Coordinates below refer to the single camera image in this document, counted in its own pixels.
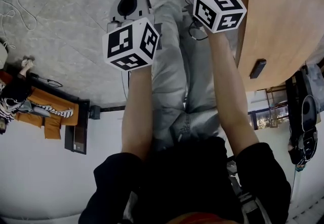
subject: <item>pant leg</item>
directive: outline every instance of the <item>pant leg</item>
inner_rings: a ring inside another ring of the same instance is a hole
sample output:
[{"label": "pant leg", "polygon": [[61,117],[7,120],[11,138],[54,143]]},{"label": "pant leg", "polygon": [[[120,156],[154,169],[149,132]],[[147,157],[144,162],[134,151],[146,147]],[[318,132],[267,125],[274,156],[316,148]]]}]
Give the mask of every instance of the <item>pant leg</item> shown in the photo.
[{"label": "pant leg", "polygon": [[182,22],[179,0],[159,0],[154,7],[155,23],[162,23],[162,50],[155,53],[152,65],[154,151],[172,147],[184,120],[186,74],[179,47],[178,25]]},{"label": "pant leg", "polygon": [[[191,38],[188,33],[191,22],[192,18],[188,14],[184,15],[180,28],[180,47],[188,80],[186,112],[190,118],[191,138],[207,139],[218,136],[225,139],[216,106],[209,41]],[[190,33],[199,39],[206,37],[198,29],[191,29]]]}]

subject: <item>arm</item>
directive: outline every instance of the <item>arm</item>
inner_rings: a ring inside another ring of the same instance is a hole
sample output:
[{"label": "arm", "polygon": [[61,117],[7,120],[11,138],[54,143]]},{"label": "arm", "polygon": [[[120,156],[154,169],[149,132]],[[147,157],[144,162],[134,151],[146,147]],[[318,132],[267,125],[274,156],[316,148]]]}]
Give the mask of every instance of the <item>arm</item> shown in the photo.
[{"label": "arm", "polygon": [[151,67],[134,70],[123,117],[122,152],[144,160],[152,141],[152,76]]},{"label": "arm", "polygon": [[243,149],[258,143],[259,140],[249,123],[243,81],[226,35],[206,32],[212,52],[215,96],[220,123],[234,155],[237,156]]}]

